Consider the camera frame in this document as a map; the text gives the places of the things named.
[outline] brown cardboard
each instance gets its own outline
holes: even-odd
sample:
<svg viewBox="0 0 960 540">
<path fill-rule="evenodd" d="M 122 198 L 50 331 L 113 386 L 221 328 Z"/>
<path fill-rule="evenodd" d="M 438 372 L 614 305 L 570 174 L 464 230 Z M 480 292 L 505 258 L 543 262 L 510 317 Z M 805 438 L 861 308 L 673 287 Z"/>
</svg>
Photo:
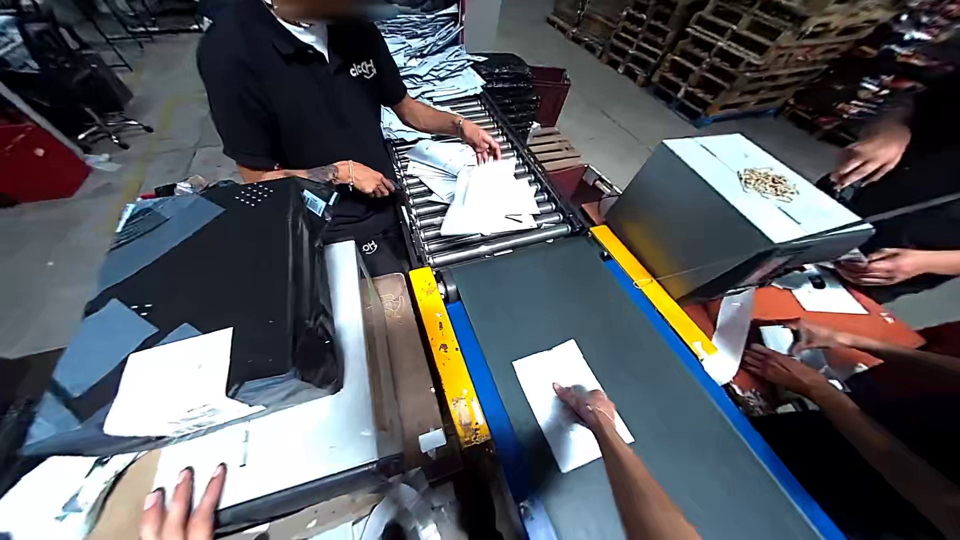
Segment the brown cardboard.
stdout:
<svg viewBox="0 0 960 540">
<path fill-rule="evenodd" d="M 142 455 L 113 484 L 97 525 L 86 540 L 136 540 L 140 535 L 143 501 L 153 491 L 160 451 Z"/>
</svg>

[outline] gray conveyor belt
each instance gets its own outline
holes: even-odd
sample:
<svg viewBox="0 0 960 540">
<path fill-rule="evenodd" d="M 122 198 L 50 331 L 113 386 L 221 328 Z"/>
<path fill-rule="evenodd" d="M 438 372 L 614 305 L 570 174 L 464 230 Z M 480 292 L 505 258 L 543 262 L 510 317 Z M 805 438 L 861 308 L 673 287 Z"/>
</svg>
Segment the gray conveyor belt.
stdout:
<svg viewBox="0 0 960 540">
<path fill-rule="evenodd" d="M 603 463 L 560 473 L 512 366 L 570 338 L 616 403 L 634 451 L 705 540 L 820 538 L 693 378 L 699 366 L 683 364 L 601 252 L 564 238 L 449 269 L 523 449 L 530 495 L 559 538 L 624 538 Z"/>
</svg>

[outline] wrist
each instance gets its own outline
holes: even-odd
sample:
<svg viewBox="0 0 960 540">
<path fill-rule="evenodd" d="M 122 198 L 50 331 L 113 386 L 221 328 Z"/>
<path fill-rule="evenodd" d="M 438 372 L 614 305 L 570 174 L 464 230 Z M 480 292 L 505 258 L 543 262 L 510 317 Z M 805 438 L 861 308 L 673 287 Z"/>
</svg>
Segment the wrist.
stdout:
<svg viewBox="0 0 960 540">
<path fill-rule="evenodd" d="M 620 433 L 616 432 L 616 426 L 613 425 L 613 422 L 604 421 L 601 418 L 597 418 L 596 422 L 590 427 L 590 430 L 593 431 L 593 435 L 600 443 L 623 440 L 620 437 Z"/>
<path fill-rule="evenodd" d="M 822 382 L 809 385 L 799 393 L 806 396 L 811 402 L 820 404 L 829 400 L 834 394 L 839 393 L 839 390 L 824 379 Z"/>
</svg>

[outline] roller conveyor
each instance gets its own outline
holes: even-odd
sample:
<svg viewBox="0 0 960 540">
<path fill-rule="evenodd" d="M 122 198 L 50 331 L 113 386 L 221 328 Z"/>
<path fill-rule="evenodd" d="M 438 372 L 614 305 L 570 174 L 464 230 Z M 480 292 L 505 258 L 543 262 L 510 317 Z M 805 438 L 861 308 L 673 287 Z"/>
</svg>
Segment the roller conveyor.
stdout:
<svg viewBox="0 0 960 540">
<path fill-rule="evenodd" d="M 440 226 L 448 206 L 430 201 L 430 188 L 415 176 L 406 174 L 409 163 L 406 153 L 416 145 L 416 141 L 393 141 L 391 150 L 399 188 L 405 195 L 403 217 L 407 226 L 408 247 L 415 266 L 439 268 L 476 258 L 493 257 L 517 248 L 578 233 L 583 229 L 573 211 L 560 200 L 546 180 L 543 168 L 489 98 L 481 95 L 439 105 L 451 108 L 487 130 L 500 143 L 504 159 L 516 158 L 515 176 L 537 188 L 535 200 L 540 214 L 534 216 L 537 228 L 529 231 L 487 236 L 441 236 Z M 433 140 L 447 142 L 457 141 L 459 138 L 441 135 L 434 136 Z"/>
</svg>

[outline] concrete floor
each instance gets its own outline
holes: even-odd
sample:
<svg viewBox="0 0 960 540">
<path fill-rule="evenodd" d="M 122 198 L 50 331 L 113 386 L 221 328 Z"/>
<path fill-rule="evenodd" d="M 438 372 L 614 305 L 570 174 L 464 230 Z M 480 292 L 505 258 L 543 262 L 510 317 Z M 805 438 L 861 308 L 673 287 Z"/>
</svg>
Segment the concrete floor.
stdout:
<svg viewBox="0 0 960 540">
<path fill-rule="evenodd" d="M 830 170 L 836 148 L 777 118 L 719 122 L 699 132 L 644 89 L 618 75 L 544 22 L 552 0 L 504 0 L 495 48 L 535 65 L 565 67 L 572 89 L 560 129 L 611 180 L 625 186 L 661 140 L 743 133 L 809 179 Z M 0 356 L 65 345 L 80 322 L 123 204 L 157 185 L 191 174 L 235 175 L 210 121 L 194 63 L 196 35 L 157 37 L 124 51 L 135 71 L 123 74 L 135 97 L 131 116 L 153 125 L 131 132 L 123 152 L 101 144 L 123 165 L 95 171 L 71 199 L 0 209 Z M 892 305 L 921 328 L 960 318 L 960 282 Z"/>
</svg>

